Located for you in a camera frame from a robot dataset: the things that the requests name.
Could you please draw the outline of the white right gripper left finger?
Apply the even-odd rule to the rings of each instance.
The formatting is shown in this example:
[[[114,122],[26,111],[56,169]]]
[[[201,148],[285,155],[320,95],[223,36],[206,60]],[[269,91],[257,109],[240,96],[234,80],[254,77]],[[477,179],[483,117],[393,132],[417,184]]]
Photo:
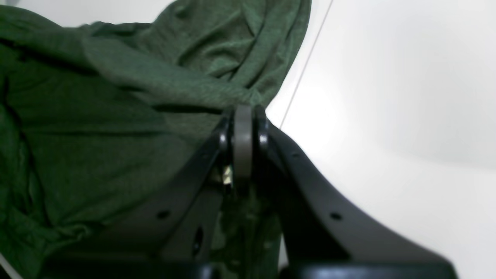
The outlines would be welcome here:
[[[44,279],[220,279],[209,253],[225,197],[235,193],[234,135],[246,106],[223,113],[177,175],[115,224],[44,264]]]

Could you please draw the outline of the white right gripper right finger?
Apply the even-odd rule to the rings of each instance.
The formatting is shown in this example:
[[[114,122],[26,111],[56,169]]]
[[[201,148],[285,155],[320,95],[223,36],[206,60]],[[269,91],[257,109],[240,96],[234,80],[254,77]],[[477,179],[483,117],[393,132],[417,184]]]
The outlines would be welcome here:
[[[253,132],[253,176],[276,210],[289,260],[281,279],[457,278],[448,260],[350,202],[260,106]]]

